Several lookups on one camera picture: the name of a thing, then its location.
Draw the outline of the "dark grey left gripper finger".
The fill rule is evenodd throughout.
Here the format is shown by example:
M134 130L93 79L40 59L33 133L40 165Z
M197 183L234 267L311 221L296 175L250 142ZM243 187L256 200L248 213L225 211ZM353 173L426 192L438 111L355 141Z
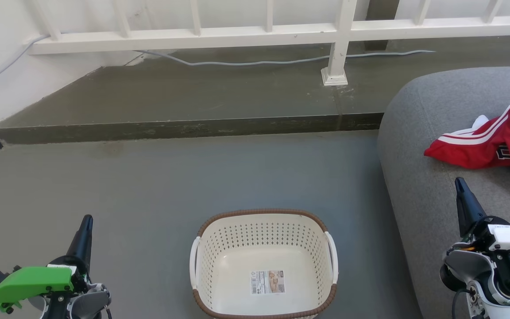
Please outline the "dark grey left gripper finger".
M73 240L67 250L67 256L86 260L88 251L88 216L84 216Z
M91 251L93 243L93 216L85 215L79 227L79 258L87 267L91 263Z

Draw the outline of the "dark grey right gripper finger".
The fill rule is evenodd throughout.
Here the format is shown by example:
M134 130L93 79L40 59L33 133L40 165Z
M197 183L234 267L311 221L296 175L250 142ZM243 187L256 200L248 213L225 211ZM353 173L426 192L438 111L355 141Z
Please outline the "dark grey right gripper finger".
M470 189L462 177L455 179L456 187L456 207L459 222L460 237L464 237L473 224L469 204L470 204Z
M469 208L470 208L470 212L471 212L471 216L473 218L473 223L474 222L477 222L478 220L480 220L481 218L483 218L484 216L487 216L486 212L484 212L484 209L482 208L481 204L479 203L479 201L477 200L475 194L470 191L471 194L470 194L470 204L469 204Z

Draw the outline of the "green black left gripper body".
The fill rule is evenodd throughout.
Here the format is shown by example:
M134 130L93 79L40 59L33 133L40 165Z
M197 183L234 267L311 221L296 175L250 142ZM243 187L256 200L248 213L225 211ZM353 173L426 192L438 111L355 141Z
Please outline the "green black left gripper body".
M50 293L85 293L89 262L76 256L62 256L46 266L23 267L0 280L0 310L20 301Z

